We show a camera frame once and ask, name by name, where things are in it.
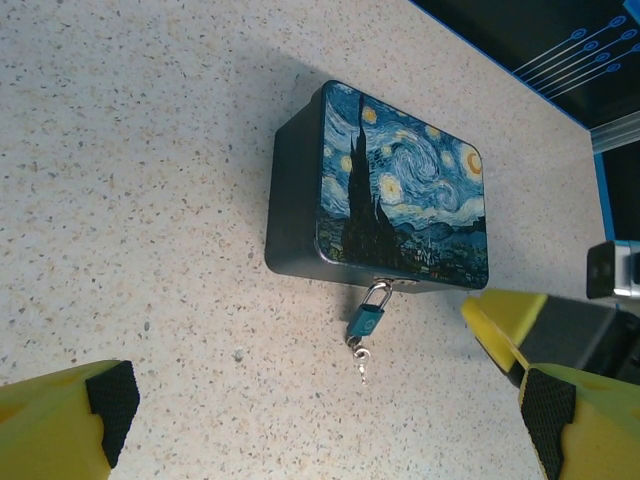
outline white speckled surface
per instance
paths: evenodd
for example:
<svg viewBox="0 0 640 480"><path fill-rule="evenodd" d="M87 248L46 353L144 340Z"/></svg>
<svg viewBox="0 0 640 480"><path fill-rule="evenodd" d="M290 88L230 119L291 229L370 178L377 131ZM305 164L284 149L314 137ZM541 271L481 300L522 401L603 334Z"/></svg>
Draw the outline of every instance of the white speckled surface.
<svg viewBox="0 0 640 480"><path fill-rule="evenodd" d="M0 58L0 384L131 359L114 480L541 478L464 293L394 296L360 388L362 290L264 264L272 142L330 77L439 126L484 157L490 284L583 297L586 131L405 0L9 0Z"/></svg>

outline cypress tree painting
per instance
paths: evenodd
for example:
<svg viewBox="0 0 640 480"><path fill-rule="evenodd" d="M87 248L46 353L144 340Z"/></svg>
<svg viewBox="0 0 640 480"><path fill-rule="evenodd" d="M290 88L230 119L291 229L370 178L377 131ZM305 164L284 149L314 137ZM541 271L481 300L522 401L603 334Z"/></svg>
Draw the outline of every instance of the cypress tree painting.
<svg viewBox="0 0 640 480"><path fill-rule="evenodd" d="M483 194L471 145L347 85L325 86L317 239L328 259L482 288Z"/></svg>

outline small silver key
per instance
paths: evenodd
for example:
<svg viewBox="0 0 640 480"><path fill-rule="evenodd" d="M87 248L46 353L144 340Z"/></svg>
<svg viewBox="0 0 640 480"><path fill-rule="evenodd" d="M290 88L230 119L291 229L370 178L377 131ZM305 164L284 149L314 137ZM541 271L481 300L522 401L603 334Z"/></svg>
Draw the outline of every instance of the small silver key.
<svg viewBox="0 0 640 480"><path fill-rule="evenodd" d="M366 385L367 365L369 364L369 360L371 360L371 352L362 346L362 337L349 337L347 339L347 346L353 352L353 360L360 372L362 385Z"/></svg>

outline metal box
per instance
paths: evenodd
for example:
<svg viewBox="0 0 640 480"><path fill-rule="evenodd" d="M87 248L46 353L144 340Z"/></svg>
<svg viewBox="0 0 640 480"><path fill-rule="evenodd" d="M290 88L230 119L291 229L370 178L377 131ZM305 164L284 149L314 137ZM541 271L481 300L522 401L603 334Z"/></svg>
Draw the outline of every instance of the metal box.
<svg viewBox="0 0 640 480"><path fill-rule="evenodd" d="M265 258L276 273L352 285L483 288L480 154L327 82L276 133Z"/></svg>

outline teal padlock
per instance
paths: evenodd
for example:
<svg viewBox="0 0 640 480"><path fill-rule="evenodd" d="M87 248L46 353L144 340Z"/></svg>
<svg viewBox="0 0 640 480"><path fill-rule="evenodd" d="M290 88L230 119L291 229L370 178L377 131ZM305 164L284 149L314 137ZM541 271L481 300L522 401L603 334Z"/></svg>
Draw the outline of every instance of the teal padlock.
<svg viewBox="0 0 640 480"><path fill-rule="evenodd" d="M384 290L385 292L382 301L377 305L368 303L371 296L377 290ZM391 293L392 289L389 282L380 281L374 283L367 291L358 310L349 322L347 326L347 337L362 338L371 335L382 318L382 315L384 315L384 306L391 298Z"/></svg>

